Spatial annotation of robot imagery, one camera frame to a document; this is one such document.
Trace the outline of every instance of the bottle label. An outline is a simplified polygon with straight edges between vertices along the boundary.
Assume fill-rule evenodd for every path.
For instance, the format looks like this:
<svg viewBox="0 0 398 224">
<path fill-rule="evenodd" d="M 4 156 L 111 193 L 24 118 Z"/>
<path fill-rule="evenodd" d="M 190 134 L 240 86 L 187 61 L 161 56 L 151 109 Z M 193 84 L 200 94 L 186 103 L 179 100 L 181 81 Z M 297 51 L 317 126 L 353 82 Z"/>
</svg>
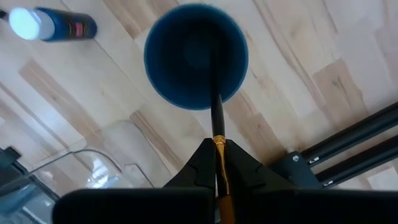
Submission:
<svg viewBox="0 0 398 224">
<path fill-rule="evenodd" d="M 86 14 L 37 8 L 48 14 L 55 24 L 55 35 L 51 40 L 90 39 L 96 34 L 94 20 Z"/>
</svg>

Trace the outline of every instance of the black plastic part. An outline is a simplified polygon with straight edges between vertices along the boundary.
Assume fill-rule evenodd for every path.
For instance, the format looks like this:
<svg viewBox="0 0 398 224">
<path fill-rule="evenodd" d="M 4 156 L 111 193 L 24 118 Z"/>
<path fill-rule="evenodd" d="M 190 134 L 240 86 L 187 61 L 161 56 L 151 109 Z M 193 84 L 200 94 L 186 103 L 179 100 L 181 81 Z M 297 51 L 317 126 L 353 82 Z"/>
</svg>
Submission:
<svg viewBox="0 0 398 224">
<path fill-rule="evenodd" d="M 398 157 L 398 136 L 388 139 L 316 175 L 325 188 L 338 185 Z"/>
<path fill-rule="evenodd" d="M 216 146 L 204 139 L 182 170 L 164 187 L 206 187 L 214 191 L 216 183 Z"/>
<path fill-rule="evenodd" d="M 398 125 L 398 103 L 338 132 L 302 152 L 310 167 Z"/>
<path fill-rule="evenodd" d="M 85 189 L 54 206 L 54 224 L 197 223 L 213 224 L 214 194 L 204 187 Z"/>
<path fill-rule="evenodd" d="M 226 140 L 226 170 L 229 175 L 236 223 L 249 219 L 253 195 L 294 186 L 251 157 L 232 140 Z"/>
<path fill-rule="evenodd" d="M 15 163 L 21 155 L 12 147 L 5 150 L 0 150 L 0 170 L 6 169 Z"/>
<path fill-rule="evenodd" d="M 244 223 L 398 223 L 398 192 L 281 190 L 253 198 Z"/>
<path fill-rule="evenodd" d="M 297 187 L 304 189 L 320 189 L 322 187 L 299 152 L 287 154 L 271 164 L 269 168 Z"/>
</svg>

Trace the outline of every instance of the wood plank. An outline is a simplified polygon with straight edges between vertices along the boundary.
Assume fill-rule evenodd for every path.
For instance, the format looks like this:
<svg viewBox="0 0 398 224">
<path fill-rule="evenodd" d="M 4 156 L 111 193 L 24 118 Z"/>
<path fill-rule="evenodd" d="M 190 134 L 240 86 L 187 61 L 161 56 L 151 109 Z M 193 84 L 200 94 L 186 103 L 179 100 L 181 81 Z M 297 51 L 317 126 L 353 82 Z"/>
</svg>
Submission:
<svg viewBox="0 0 398 224">
<path fill-rule="evenodd" d="M 397 90 L 367 19 L 341 33 L 338 48 L 371 114 L 397 100 Z"/>
<path fill-rule="evenodd" d="M 243 91 L 225 104 L 225 110 L 262 163 L 268 164 L 285 154 L 272 128 Z"/>
<path fill-rule="evenodd" d="M 372 187 L 367 180 L 363 180 L 361 178 L 353 178 L 347 180 L 339 184 L 337 187 L 339 189 L 346 189 L 346 190 L 371 190 Z"/>
<path fill-rule="evenodd" d="M 314 74 L 313 79 L 325 99 L 325 107 L 337 130 L 345 129 L 368 116 L 363 94 L 342 59 Z"/>
<path fill-rule="evenodd" d="M 48 144 L 52 149 L 59 151 L 67 147 L 66 142 L 60 136 L 55 134 L 45 123 L 43 123 L 33 112 L 23 105 L 19 100 L 14 100 L 16 97 L 2 84 L 0 84 L 0 99 L 4 102 L 4 107 L 8 108 L 8 113 L 14 114 L 18 123 L 25 126 L 24 129 L 29 129 L 33 135 L 38 135 L 38 138 L 43 139 L 45 144 Z"/>
<path fill-rule="evenodd" d="M 175 149 L 173 149 L 175 148 L 174 145 L 178 144 L 178 142 L 176 139 L 173 139 L 164 128 L 159 126 L 159 122 L 156 121 L 155 116 L 151 114 L 149 108 L 141 108 L 139 111 L 132 114 L 130 119 L 143 133 L 145 133 L 145 136 L 147 136 L 177 170 L 183 167 L 183 159 L 180 158 L 174 152 Z"/>
<path fill-rule="evenodd" d="M 395 168 L 382 171 L 376 175 L 368 177 L 368 181 L 374 190 L 397 190 L 398 174 Z"/>
<path fill-rule="evenodd" d="M 369 19 L 372 30 L 387 20 L 389 5 L 383 0 L 325 0 L 325 4 L 339 32 L 351 29 L 365 18 Z"/>
<path fill-rule="evenodd" d="M 12 125 L 25 132 L 26 135 L 32 138 L 32 140 L 35 141 L 39 146 L 42 146 L 44 154 L 51 155 L 58 152 L 58 150 L 52 147 L 41 135 L 37 134 L 15 112 L 13 112 L 13 110 L 8 107 L 8 105 L 3 100 L 0 100 L 0 116 L 4 120 L 4 122 L 8 123 L 8 125 Z"/>
<path fill-rule="evenodd" d="M 390 24 L 376 32 L 378 46 L 380 46 L 382 56 L 391 74 L 391 80 L 395 85 L 398 84 L 398 65 L 396 63 L 398 57 L 398 28 L 395 26 L 396 22 L 398 22 L 398 14 L 391 19 Z"/>
<path fill-rule="evenodd" d="M 216 7 L 224 9 L 244 28 L 243 31 L 250 36 L 254 48 L 257 49 L 258 60 L 292 104 L 299 118 L 318 109 L 311 94 L 313 90 L 309 90 L 305 86 L 300 76 L 286 61 L 253 2 L 223 0 L 205 1 L 205 3 L 214 4 Z"/>
<path fill-rule="evenodd" d="M 177 6 L 175 0 L 104 0 L 129 35 L 135 39 L 167 11 Z"/>
<path fill-rule="evenodd" d="M 251 108 L 255 111 L 252 114 L 263 115 L 284 147 L 302 144 L 303 136 L 299 136 L 296 132 L 299 119 L 296 111 L 259 60 L 259 52 L 248 34 L 246 40 L 249 47 L 250 69 L 242 89 L 246 98 L 252 102 Z"/>
<path fill-rule="evenodd" d="M 330 115 L 325 108 L 314 111 L 308 116 L 301 119 L 297 124 L 296 131 L 299 136 L 303 136 L 300 144 L 291 145 L 297 151 L 304 151 L 310 146 L 320 142 L 321 139 L 330 137 L 336 133 L 336 128 L 330 121 Z"/>
<path fill-rule="evenodd" d="M 309 83 L 310 76 L 336 60 L 333 52 L 329 49 L 330 46 L 328 45 L 330 43 L 325 42 L 330 41 L 330 37 L 336 34 L 332 21 L 328 17 L 321 16 L 314 20 L 314 16 L 311 14 L 322 13 L 319 12 L 324 9 L 322 5 L 319 8 L 312 7 L 310 11 L 303 1 L 256 2 L 260 9 L 270 13 L 270 15 L 265 15 L 267 12 L 262 12 L 266 23 L 275 23 L 277 29 L 282 33 L 283 39 L 276 39 L 276 41 L 286 41 L 292 51 L 292 58 L 289 60 L 297 60 L 297 66 L 303 68 L 303 71 L 300 71 L 300 68 L 295 68 L 295 71 L 299 74 L 302 73 L 302 80 L 309 79 L 304 81 L 307 86 L 312 85 Z M 308 2 L 307 4 L 315 6 L 313 2 Z M 321 39 L 324 36 L 328 37 L 327 40 Z"/>
<path fill-rule="evenodd" d="M 142 96 L 96 42 L 49 46 L 30 43 L 36 62 L 51 74 L 100 125 L 128 117 Z M 70 69 L 62 71 L 64 66 Z"/>
<path fill-rule="evenodd" d="M 8 104 L 14 103 L 27 113 L 25 119 L 31 126 L 39 123 L 47 132 L 61 144 L 73 144 L 82 136 L 66 121 L 34 88 L 32 88 L 17 72 L 17 70 L 3 70 L 0 76 L 0 89 L 5 93 L 3 100 Z"/>
<path fill-rule="evenodd" d="M 0 147 L 5 149 L 12 146 L 17 152 L 22 154 L 18 159 L 27 170 L 33 170 L 41 161 L 49 158 L 52 151 L 48 151 L 40 145 L 38 139 L 32 139 L 26 130 L 13 123 L 5 122 L 0 127 Z"/>
<path fill-rule="evenodd" d="M 28 62 L 19 73 L 82 136 L 90 136 L 100 129 L 85 109 L 34 60 Z"/>
</svg>

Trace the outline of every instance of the wooden floor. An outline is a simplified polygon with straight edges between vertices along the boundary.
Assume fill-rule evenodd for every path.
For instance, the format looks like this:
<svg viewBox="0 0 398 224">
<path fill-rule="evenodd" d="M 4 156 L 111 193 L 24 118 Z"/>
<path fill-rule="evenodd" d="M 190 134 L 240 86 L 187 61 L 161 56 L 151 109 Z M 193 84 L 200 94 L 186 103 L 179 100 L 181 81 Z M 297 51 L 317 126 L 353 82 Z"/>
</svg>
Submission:
<svg viewBox="0 0 398 224">
<path fill-rule="evenodd" d="M 146 77 L 142 50 L 154 22 L 190 2 L 224 9 L 246 36 L 249 70 L 224 104 L 226 135 L 265 164 L 398 100 L 398 0 L 0 0 L 7 10 L 85 12 L 99 26 L 95 40 L 47 44 L 24 41 L 0 22 L 0 146 L 14 146 L 30 170 L 95 148 L 122 167 L 138 164 L 156 186 L 166 183 L 211 137 L 210 112 L 163 100 Z M 339 187 L 398 190 L 397 166 Z"/>
</svg>

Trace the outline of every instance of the white bottle cap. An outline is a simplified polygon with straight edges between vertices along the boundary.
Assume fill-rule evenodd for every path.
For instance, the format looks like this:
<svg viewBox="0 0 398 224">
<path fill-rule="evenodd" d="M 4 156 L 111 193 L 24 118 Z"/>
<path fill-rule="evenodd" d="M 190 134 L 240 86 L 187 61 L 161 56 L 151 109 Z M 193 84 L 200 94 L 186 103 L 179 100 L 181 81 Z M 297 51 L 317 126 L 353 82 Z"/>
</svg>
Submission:
<svg viewBox="0 0 398 224">
<path fill-rule="evenodd" d="M 9 13 L 11 29 L 25 40 L 48 39 L 54 35 L 55 25 L 46 13 L 17 7 Z"/>
</svg>

